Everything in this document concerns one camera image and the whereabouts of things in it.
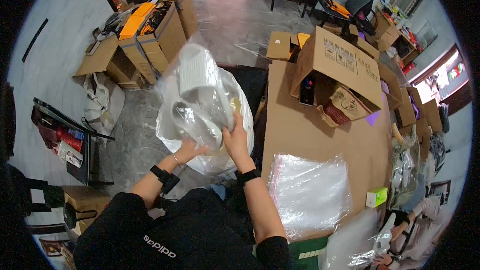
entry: silver bracelet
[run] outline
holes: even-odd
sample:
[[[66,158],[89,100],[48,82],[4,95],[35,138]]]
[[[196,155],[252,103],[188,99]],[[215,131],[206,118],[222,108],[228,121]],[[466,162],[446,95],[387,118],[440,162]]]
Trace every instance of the silver bracelet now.
[[[177,161],[177,164],[180,166],[180,162],[177,160],[177,157],[175,156],[175,154],[171,153],[171,155],[172,155],[173,158]]]

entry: black sweatshirt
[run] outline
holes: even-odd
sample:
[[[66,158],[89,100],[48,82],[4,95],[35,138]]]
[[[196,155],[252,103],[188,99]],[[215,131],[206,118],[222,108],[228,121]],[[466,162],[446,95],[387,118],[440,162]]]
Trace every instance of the black sweatshirt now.
[[[211,190],[194,189],[153,220],[140,196],[119,193],[78,238],[81,269],[291,269],[284,237],[252,246]]]

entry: person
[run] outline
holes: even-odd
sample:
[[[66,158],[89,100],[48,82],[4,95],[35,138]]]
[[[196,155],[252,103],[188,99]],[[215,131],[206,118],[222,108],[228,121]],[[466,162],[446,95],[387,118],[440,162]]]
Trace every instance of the person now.
[[[396,214],[392,229],[390,254],[384,254],[373,264],[384,264],[391,270],[409,270],[422,267],[428,261],[443,230],[450,222],[451,214],[440,203],[423,198],[407,215]]]
[[[235,114],[230,134],[223,128],[226,150],[242,174],[255,169],[247,149],[243,118]],[[180,149],[157,164],[172,173],[207,147],[195,148],[183,140]],[[243,186],[253,245],[242,237],[241,221],[232,215],[210,189],[192,189],[153,219],[147,211],[160,195],[162,183],[153,172],[145,175],[129,193],[114,196],[105,210],[78,237],[73,258],[81,269],[291,269],[285,230],[261,177]]]

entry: black sleeve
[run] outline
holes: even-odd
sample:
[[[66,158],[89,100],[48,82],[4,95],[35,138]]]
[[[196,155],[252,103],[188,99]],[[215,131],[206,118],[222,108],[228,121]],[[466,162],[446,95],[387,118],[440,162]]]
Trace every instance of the black sleeve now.
[[[265,269],[292,269],[289,244],[284,237],[269,237],[257,246],[257,259]]]
[[[75,264],[87,265],[101,252],[111,252],[124,236],[140,234],[153,224],[143,199],[137,194],[119,193],[104,211],[78,237],[74,250]]]

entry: hand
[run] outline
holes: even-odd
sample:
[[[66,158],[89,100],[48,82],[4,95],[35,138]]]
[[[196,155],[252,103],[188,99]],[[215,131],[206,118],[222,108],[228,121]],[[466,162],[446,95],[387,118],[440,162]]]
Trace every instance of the hand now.
[[[389,265],[392,262],[392,257],[389,254],[383,254],[379,258],[376,258],[372,265]]]
[[[392,240],[390,242],[397,240],[402,235],[402,232],[408,228],[408,226],[409,224],[404,221],[399,226],[392,228]]]
[[[200,146],[195,149],[197,143],[193,139],[183,139],[181,141],[181,147],[174,153],[180,164],[185,164],[189,160],[195,158],[199,154],[204,154],[208,150],[208,145]]]
[[[239,168],[238,170],[241,171],[239,165],[244,164],[249,159],[251,160],[251,158],[247,148],[247,132],[243,129],[243,117],[239,113],[235,113],[234,117],[235,128],[231,134],[227,127],[223,127],[223,142],[225,143],[226,152],[235,162],[235,165]]]

